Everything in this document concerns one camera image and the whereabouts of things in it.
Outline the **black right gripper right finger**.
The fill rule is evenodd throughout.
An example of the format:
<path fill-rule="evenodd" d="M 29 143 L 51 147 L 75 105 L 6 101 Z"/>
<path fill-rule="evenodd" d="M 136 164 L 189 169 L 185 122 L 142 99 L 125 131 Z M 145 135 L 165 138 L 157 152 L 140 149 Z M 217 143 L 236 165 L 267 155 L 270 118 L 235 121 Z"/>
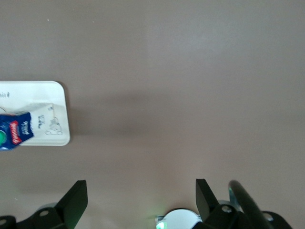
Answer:
<path fill-rule="evenodd" d="M 218 201 L 205 179 L 196 180 L 196 205 L 202 222 L 195 229 L 290 229 L 279 214 L 262 211 L 236 180 L 228 184 L 230 200 Z"/>

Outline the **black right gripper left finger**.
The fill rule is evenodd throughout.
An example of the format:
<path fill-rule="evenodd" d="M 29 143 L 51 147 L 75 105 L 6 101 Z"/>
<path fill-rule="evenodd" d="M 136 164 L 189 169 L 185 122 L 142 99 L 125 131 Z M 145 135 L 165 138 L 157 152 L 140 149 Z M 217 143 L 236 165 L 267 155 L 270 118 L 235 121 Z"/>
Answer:
<path fill-rule="evenodd" d="M 87 182 L 78 180 L 57 202 L 41 206 L 22 221 L 12 215 L 0 217 L 2 229 L 73 229 L 88 205 Z"/>

